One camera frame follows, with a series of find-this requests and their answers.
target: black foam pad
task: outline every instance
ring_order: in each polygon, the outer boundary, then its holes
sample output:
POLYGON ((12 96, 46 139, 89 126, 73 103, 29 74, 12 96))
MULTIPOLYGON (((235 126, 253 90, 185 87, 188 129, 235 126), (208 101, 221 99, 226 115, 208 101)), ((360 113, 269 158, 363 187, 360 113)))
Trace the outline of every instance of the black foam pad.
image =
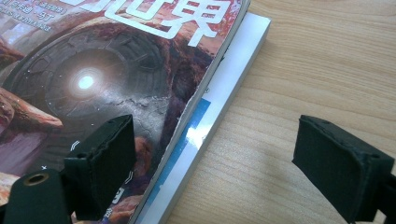
POLYGON ((103 216, 136 162, 132 115, 103 124, 64 158, 65 176, 76 187, 78 219, 103 216))
POLYGON ((394 159, 327 120, 301 116, 293 163, 350 223, 374 220, 394 159))
POLYGON ((70 224, 59 173, 43 170, 18 179, 11 189, 4 224, 70 224))

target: hole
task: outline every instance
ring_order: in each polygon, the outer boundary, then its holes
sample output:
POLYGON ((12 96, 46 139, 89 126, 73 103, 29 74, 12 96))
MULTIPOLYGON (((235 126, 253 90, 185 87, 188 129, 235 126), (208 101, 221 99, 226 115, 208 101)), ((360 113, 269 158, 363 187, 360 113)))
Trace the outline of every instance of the hole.
POLYGON ((26 186, 34 186, 43 183, 46 181, 50 176, 48 174, 38 174, 32 175, 29 178, 23 181, 23 184, 26 186))

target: book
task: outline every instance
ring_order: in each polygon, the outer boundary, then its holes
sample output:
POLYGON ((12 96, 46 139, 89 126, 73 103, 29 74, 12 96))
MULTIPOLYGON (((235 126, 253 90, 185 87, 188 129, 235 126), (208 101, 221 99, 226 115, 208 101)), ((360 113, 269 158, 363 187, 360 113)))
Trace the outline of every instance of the book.
POLYGON ((1 186, 8 177, 61 171, 64 156, 102 123, 133 114, 137 162, 100 220, 127 223, 151 192, 248 4, 0 0, 1 186))
POLYGON ((247 13, 135 223, 168 219, 265 41, 270 23, 247 13))

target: glowing light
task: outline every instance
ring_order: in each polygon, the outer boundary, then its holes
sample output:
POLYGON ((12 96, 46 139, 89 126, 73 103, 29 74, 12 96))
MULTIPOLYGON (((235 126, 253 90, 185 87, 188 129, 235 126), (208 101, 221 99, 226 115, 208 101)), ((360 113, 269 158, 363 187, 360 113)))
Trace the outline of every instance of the glowing light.
POLYGON ((78 82, 78 86, 83 89, 83 90, 87 90, 89 87, 91 87, 93 85, 93 78, 90 76, 86 76, 86 77, 82 77, 79 82, 78 82))

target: wood grain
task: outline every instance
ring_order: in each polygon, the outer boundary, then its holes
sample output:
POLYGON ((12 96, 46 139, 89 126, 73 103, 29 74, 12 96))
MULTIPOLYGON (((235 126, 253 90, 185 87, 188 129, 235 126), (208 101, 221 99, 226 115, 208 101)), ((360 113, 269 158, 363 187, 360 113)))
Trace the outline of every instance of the wood grain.
POLYGON ((291 163, 298 118, 396 158, 396 2, 253 0, 249 11, 272 19, 269 35, 168 222, 345 223, 291 163))

